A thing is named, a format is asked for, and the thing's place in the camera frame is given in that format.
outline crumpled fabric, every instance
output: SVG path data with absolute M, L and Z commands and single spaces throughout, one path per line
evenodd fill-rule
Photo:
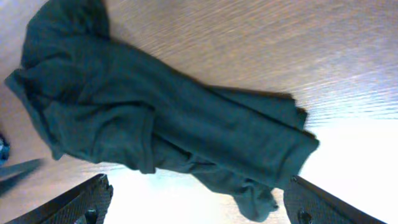
M 191 173 L 257 222 L 318 146 L 294 100 L 202 85 L 113 41 L 100 0 L 47 2 L 27 26 L 21 64 L 6 85 L 54 159 Z

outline dark green shirt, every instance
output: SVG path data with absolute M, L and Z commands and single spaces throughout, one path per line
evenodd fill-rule
M 50 0 L 29 22 L 22 67 L 6 84 L 55 159 L 192 173 L 254 221 L 318 146 L 294 100 L 205 86 L 112 41 L 100 0 Z

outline wood grain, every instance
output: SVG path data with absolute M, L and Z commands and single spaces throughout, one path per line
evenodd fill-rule
M 25 26 L 44 2 L 0 0 L 0 81 L 19 66 Z M 398 1 L 106 4 L 115 38 L 205 83 L 291 93 L 310 113 L 307 128 L 315 134 L 320 129 L 342 131 L 333 125 L 342 120 L 398 118 Z M 114 182 L 108 223 L 122 223 L 124 218 L 129 223 L 249 223 L 230 197 L 209 192 L 188 175 L 162 171 L 143 176 L 114 164 L 93 165 L 70 157 L 51 160 L 26 111 L 4 84 L 0 131 L 12 142 L 9 164 L 47 158 L 43 169 L 0 198 L 1 223 L 99 172 Z M 282 203 L 282 191 L 274 193 Z M 128 208 L 127 201 L 136 200 L 148 204 Z M 283 207 L 266 221 L 288 222 Z

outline wooden table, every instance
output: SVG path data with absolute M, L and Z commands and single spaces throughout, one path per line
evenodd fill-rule
M 0 0 L 1 81 L 18 67 L 25 26 L 44 2 Z M 398 222 L 390 203 L 398 200 L 398 1 L 106 3 L 116 38 L 184 73 L 212 85 L 293 94 L 310 113 L 307 128 L 322 142 L 302 176 L 385 222 Z M 51 160 L 4 84 L 0 132 L 12 143 L 9 165 L 47 161 L 0 198 L 0 223 L 100 172 L 115 189 L 107 223 L 249 223 L 231 197 L 211 193 L 189 175 L 142 175 L 67 156 Z M 274 194 L 282 204 L 282 191 Z M 283 207 L 266 221 L 288 222 Z

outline folded fabric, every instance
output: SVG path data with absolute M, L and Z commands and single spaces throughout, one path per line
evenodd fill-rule
M 6 85 L 55 159 L 191 173 L 250 220 L 277 208 L 271 190 L 318 146 L 294 100 L 205 86 L 112 41 L 100 0 L 47 2 L 29 22 L 21 63 Z

